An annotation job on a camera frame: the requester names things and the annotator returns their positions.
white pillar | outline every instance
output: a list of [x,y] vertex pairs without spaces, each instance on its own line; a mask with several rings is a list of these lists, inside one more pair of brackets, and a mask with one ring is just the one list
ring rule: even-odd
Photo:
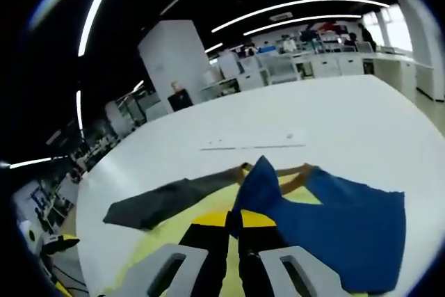
[[122,116],[115,101],[106,104],[105,113],[110,120],[111,127],[120,138],[131,133],[131,121]]
[[414,59],[433,68],[431,98],[443,101],[445,49],[442,32],[422,0],[398,0],[398,3],[410,32]]
[[391,42],[389,41],[388,27],[385,19],[383,19],[382,11],[379,10],[378,12],[375,12],[375,16],[377,17],[378,26],[380,27],[380,31],[382,32],[383,46],[390,47]]
[[205,101],[201,88],[205,86],[203,74],[210,64],[192,21],[161,21],[138,48],[167,112],[173,112],[168,101],[168,97],[174,94],[173,81],[187,90],[193,104]]

wrinkled cloth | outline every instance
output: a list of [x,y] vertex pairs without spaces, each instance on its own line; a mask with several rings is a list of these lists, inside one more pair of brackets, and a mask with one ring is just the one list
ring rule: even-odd
[[236,218],[247,209],[273,219],[289,246],[303,247],[336,271],[347,291],[392,290],[405,245],[404,193],[380,191],[320,168],[305,186],[322,205],[283,198],[277,173],[263,156],[240,187],[232,214]]
[[236,174],[232,170],[194,180],[175,181],[153,191],[113,203],[108,208],[104,223],[150,230],[206,196],[235,182]]

yellow object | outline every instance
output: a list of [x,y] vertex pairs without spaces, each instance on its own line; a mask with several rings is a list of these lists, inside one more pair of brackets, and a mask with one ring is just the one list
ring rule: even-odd
[[[248,171],[243,170],[243,174],[246,176]],[[292,181],[297,175],[286,175],[279,177],[279,183],[287,184]],[[187,208],[183,212],[169,218],[162,223],[158,224],[150,232],[146,232],[146,235],[140,240],[136,246],[131,259],[127,265],[124,266],[119,272],[115,280],[114,287],[105,289],[105,291],[96,291],[97,294],[109,294],[115,288],[119,287],[125,277],[125,273],[130,267],[144,259],[148,254],[153,253],[158,248],[166,243],[179,243],[187,229],[190,227],[190,223],[194,220],[199,220],[201,216],[206,216],[210,211],[229,211],[232,209],[235,202],[236,194],[238,193],[239,185],[232,184],[212,193],[200,200],[192,207]],[[306,189],[301,186],[294,191],[284,196],[287,200],[299,203],[307,204],[321,204],[321,202]],[[254,222],[253,217],[248,218],[248,224]],[[239,277],[238,271],[239,256],[238,256],[238,241],[230,236],[229,238],[229,251],[227,253],[227,272],[223,280],[220,297],[242,297],[244,296],[242,281]],[[353,294],[356,297],[366,297],[368,294]]]
[[241,216],[243,218],[243,227],[277,226],[269,217],[253,211],[242,209]]
[[209,225],[209,226],[225,226],[225,220],[227,217],[226,211],[212,211],[208,214],[196,218],[192,223],[198,225]]
[[55,283],[55,286],[56,286],[57,290],[59,290],[60,292],[62,292],[65,296],[72,297],[72,294],[70,294],[70,293],[68,292],[68,290],[65,289],[65,287],[64,287],[59,281],[57,281],[57,282]]
[[62,236],[64,241],[72,239],[79,241],[79,238],[77,238],[76,236],[72,236],[71,234],[62,234]]

yellow cloth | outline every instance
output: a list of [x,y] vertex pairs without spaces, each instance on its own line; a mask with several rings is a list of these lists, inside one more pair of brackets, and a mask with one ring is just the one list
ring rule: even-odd
[[[248,174],[248,171],[246,170],[243,172],[245,176]],[[280,185],[290,182],[295,177],[296,174],[280,177]],[[119,287],[122,284],[127,270],[135,263],[144,259],[146,256],[153,253],[166,243],[179,243],[187,229],[190,227],[190,223],[197,217],[203,216],[210,211],[231,210],[238,190],[238,184],[232,184],[231,186],[220,189],[176,216],[163,221],[150,232],[147,232],[145,237],[142,238],[134,250],[131,259],[121,269],[118,277],[116,278],[115,286],[106,289],[103,294],[109,294],[112,292],[112,290]],[[299,203],[321,204],[321,202],[304,186],[301,186],[286,194],[284,197],[290,201]],[[221,297],[244,296],[242,281],[239,277],[238,265],[238,241],[231,236],[229,238],[229,252],[227,254],[227,272],[225,279],[222,282],[223,284],[220,292]],[[364,297],[368,296],[368,294],[354,294],[354,296]]]

blue cloth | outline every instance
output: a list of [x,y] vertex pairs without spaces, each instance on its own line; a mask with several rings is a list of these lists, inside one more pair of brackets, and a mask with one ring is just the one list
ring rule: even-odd
[[264,52],[268,52],[268,51],[272,51],[272,50],[276,50],[277,48],[275,48],[275,46],[273,46],[273,45],[269,45],[269,46],[267,46],[267,47],[260,47],[259,49],[258,49],[258,52],[260,53],[260,54],[263,54]]
[[277,174],[263,156],[240,187],[233,215],[247,209],[271,218],[289,246],[303,247],[336,271],[347,291],[392,290],[405,245],[404,193],[373,189],[320,168],[305,186],[323,204],[283,198]]

